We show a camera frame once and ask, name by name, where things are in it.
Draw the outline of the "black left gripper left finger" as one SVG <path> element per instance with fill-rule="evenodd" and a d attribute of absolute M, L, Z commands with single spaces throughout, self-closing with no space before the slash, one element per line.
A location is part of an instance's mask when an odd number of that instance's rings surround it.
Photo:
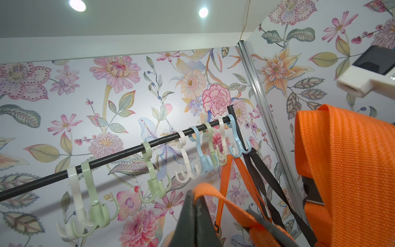
<path fill-rule="evenodd" d="M 221 247 L 203 196 L 188 191 L 170 247 Z"/>

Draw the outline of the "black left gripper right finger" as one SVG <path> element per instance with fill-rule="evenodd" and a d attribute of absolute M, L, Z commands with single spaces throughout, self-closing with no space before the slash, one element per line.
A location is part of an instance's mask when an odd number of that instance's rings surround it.
<path fill-rule="evenodd" d="M 253 210 L 247 210 L 247 212 L 257 221 L 257 224 L 249 229 L 250 236 L 256 246 L 298 247 L 295 240 L 283 228 L 270 223 Z"/>

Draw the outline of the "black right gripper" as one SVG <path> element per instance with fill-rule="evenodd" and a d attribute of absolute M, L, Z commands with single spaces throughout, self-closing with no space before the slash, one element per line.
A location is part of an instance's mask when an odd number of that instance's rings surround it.
<path fill-rule="evenodd" d="M 324 202 L 319 194 L 314 180 L 311 178 L 302 177 L 302 181 L 303 189 L 307 195 L 304 199 L 304 204 L 313 203 L 318 205 L 324 205 Z"/>

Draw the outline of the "rust orange crescent bag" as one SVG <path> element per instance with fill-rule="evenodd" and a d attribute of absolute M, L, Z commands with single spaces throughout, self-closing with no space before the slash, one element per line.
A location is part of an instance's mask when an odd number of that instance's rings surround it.
<path fill-rule="evenodd" d="M 314 247 L 395 244 L 395 127 L 330 105 L 295 118 L 297 172 L 317 191 L 306 202 Z"/>

